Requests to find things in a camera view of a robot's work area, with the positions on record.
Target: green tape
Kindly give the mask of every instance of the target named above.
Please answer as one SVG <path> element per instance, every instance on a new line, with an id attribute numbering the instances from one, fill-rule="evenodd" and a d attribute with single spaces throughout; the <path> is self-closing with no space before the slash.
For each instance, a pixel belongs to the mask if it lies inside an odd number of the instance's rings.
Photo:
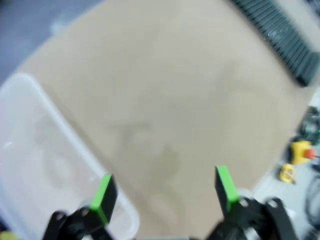
<path id="1" fill-rule="evenodd" d="M 105 196 L 107 187 L 110 183 L 111 177 L 112 177 L 112 174 L 106 174 L 103 176 L 103 178 L 100 181 L 99 188 L 89 206 L 91 211 L 98 214 L 101 222 L 104 225 L 108 224 L 108 220 L 102 209 L 102 202 L 104 200 L 104 196 Z"/>
<path id="2" fill-rule="evenodd" d="M 217 172 L 220 176 L 221 183 L 223 185 L 226 194 L 226 209 L 230 211 L 232 204 L 239 200 L 239 195 L 234 181 L 231 178 L 227 166 L 216 166 Z"/>

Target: brown table surface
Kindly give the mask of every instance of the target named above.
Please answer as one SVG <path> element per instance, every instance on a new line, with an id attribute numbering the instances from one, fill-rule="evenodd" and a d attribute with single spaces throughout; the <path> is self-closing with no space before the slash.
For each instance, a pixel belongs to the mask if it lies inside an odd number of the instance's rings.
<path id="1" fill-rule="evenodd" d="M 302 0 L 281 5 L 316 50 Z M 215 165 L 251 188 L 318 82 L 298 87 L 227 0 L 108 0 L 41 46 L 36 77 L 131 199 L 139 237 L 203 237 L 221 217 Z"/>

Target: white plastic bin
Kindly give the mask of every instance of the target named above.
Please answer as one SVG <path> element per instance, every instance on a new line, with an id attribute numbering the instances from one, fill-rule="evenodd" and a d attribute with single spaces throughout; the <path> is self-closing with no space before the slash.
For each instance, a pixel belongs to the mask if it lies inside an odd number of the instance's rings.
<path id="1" fill-rule="evenodd" d="M 27 74 L 0 88 L 0 216 L 20 238 L 41 239 L 51 214 L 93 198 L 106 170 Z M 108 229 L 134 237 L 137 211 L 119 189 Z"/>

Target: bolt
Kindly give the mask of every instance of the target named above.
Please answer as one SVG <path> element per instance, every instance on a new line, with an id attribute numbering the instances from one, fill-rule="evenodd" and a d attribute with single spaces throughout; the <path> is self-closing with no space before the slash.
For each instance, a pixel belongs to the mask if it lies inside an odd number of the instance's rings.
<path id="1" fill-rule="evenodd" d="M 268 204 L 269 204 L 271 207 L 273 207 L 273 208 L 278 207 L 278 204 L 277 204 L 274 200 L 268 201 Z"/>
<path id="2" fill-rule="evenodd" d="M 82 217 L 84 217 L 84 216 L 87 215 L 88 213 L 89 213 L 89 210 L 88 210 L 87 208 L 85 208 L 85 209 L 83 209 L 83 210 L 81 211 Z"/>
<path id="3" fill-rule="evenodd" d="M 245 200 L 244 198 L 242 198 L 240 201 L 239 201 L 240 205 L 244 208 L 248 207 L 249 204 L 247 202 L 247 200 Z"/>
<path id="4" fill-rule="evenodd" d="M 58 221 L 60 221 L 62 218 L 64 217 L 64 215 L 62 213 L 59 213 L 57 216 L 56 216 L 56 219 Z"/>

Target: blue floor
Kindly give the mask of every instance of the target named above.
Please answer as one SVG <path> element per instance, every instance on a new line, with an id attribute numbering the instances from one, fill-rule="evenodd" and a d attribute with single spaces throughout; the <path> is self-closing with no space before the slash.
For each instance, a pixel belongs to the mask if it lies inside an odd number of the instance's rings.
<path id="1" fill-rule="evenodd" d="M 0 85 L 49 37 L 103 0 L 0 0 Z"/>

